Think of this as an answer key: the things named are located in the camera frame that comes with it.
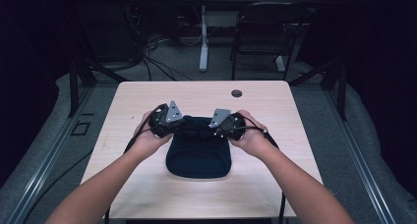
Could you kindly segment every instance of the person's right hand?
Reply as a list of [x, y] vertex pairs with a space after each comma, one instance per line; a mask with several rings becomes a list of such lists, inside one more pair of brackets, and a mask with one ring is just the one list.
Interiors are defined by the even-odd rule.
[[[245, 118], [246, 126], [256, 126], [263, 130], [268, 128], [262, 123], [258, 122], [252, 115], [246, 110], [239, 110], [237, 113], [241, 114]], [[245, 135], [239, 140], [230, 140], [230, 142], [242, 148], [248, 154], [260, 158], [267, 149], [273, 147], [273, 145], [265, 138], [264, 134], [258, 130], [247, 129]]]

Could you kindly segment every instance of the black pouch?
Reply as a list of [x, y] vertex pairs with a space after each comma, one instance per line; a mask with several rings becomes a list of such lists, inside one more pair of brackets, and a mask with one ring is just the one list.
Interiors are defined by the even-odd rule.
[[220, 178], [232, 164], [227, 138], [215, 136], [211, 118], [184, 116], [166, 154], [166, 167], [185, 178]]

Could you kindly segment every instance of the wooden table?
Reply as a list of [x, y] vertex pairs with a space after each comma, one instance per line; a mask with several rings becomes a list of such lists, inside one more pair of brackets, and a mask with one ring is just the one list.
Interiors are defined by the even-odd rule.
[[[239, 89], [243, 95], [234, 97]], [[281, 150], [320, 182], [290, 88], [286, 82], [154, 82], [119, 85], [83, 181], [119, 157], [142, 115], [173, 99], [184, 115], [212, 117], [215, 108], [246, 109], [264, 123]], [[165, 166], [170, 142], [135, 170], [111, 205], [110, 218], [274, 218], [281, 189], [257, 158], [230, 145], [232, 167], [219, 179], [186, 179]], [[284, 216], [295, 216], [286, 205]]]

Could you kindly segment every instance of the chair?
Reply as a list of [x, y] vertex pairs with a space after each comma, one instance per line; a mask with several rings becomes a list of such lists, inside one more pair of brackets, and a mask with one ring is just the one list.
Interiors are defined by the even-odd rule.
[[235, 79], [236, 56], [287, 56], [282, 79], [288, 73], [299, 27], [307, 18], [307, 9], [298, 3], [255, 2], [238, 14], [230, 60]]

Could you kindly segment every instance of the hand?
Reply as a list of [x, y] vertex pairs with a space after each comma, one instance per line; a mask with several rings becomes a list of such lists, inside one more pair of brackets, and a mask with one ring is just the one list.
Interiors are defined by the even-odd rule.
[[145, 158], [153, 155], [161, 146], [168, 143], [172, 138], [172, 134], [165, 136], [164, 138], [158, 138], [154, 135], [149, 129], [149, 123], [146, 122], [147, 117], [149, 116], [150, 111], [145, 113], [142, 122], [135, 129], [134, 135], [138, 132], [141, 125], [146, 123], [143, 128], [143, 132], [138, 136], [132, 148], [129, 151], [137, 152], [138, 154], [143, 155]]
[[[245, 118], [246, 126], [256, 126], [264, 130], [268, 129], [265, 125], [252, 117], [248, 111], [241, 109], [238, 111], [238, 113]], [[242, 148], [248, 154], [257, 158], [260, 158], [265, 153], [266, 149], [273, 147], [273, 145], [265, 138], [263, 133], [253, 129], [247, 129], [245, 135], [241, 139], [230, 140], [230, 142], [233, 145]]]

